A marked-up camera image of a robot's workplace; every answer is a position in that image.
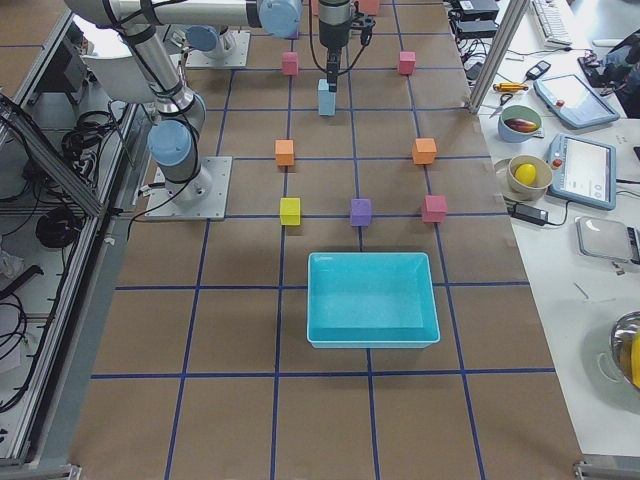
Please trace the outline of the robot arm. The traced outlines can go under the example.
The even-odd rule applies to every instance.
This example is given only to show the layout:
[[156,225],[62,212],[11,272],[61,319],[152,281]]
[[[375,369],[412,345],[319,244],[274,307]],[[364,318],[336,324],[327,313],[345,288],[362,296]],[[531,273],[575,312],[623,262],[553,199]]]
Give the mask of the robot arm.
[[[303,16],[300,1],[194,1],[193,14],[179,23],[186,27],[190,48],[222,62],[234,55],[236,39],[246,35],[232,33],[232,27],[261,28],[268,34],[289,39],[299,32]],[[360,33],[360,44],[371,41],[375,20],[359,9],[356,1],[320,1],[317,7],[320,44],[326,49],[324,73],[328,90],[337,91],[338,79],[348,72],[341,67],[342,51],[353,31]]]
[[68,1],[66,5],[99,29],[116,32],[154,95],[159,123],[147,146],[163,173],[170,201],[188,205],[207,193],[210,177],[202,172],[198,140],[206,114],[202,99],[174,67],[157,28],[187,21],[184,1]]

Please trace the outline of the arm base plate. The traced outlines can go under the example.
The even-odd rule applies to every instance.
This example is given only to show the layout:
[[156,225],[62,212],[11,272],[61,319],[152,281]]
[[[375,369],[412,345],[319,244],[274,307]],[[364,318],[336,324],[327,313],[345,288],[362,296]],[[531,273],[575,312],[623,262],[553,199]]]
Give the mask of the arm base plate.
[[227,30],[213,50],[192,47],[186,59],[187,69],[242,69],[246,67],[251,34],[244,30]]
[[181,186],[171,182],[151,190],[145,217],[169,221],[224,220],[233,158],[201,157],[200,164],[199,175],[177,197],[174,194]]

